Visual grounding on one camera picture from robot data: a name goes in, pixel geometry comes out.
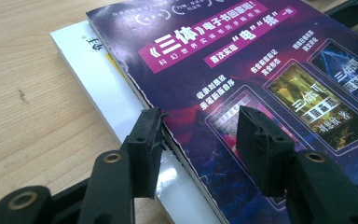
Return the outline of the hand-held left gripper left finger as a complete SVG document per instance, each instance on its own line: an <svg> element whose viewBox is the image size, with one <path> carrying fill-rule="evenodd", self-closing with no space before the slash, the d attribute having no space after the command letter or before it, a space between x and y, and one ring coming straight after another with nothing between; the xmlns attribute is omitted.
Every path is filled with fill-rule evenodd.
<svg viewBox="0 0 358 224"><path fill-rule="evenodd" d="M155 196L164 150L161 130L164 117L158 107L143 110L125 138L124 150L130 155L132 195L135 198Z"/></svg>

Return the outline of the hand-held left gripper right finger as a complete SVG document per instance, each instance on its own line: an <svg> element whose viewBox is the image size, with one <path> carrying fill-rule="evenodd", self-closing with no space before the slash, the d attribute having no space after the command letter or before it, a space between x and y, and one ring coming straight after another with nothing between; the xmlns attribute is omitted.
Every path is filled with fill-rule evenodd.
<svg viewBox="0 0 358 224"><path fill-rule="evenodd" d="M236 149L264 196L284 195L285 164L294 147L294 140L273 119L255 108L240 107Z"/></svg>

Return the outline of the purple magazine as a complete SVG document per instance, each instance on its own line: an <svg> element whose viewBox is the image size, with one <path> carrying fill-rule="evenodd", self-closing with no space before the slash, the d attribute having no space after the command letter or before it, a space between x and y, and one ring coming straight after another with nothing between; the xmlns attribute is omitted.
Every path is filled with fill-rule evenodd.
<svg viewBox="0 0 358 224"><path fill-rule="evenodd" d="M273 119L297 149L334 159L358 185L358 34L302 0L130 0L89 24L219 219L286 224L237 152L242 106Z"/></svg>

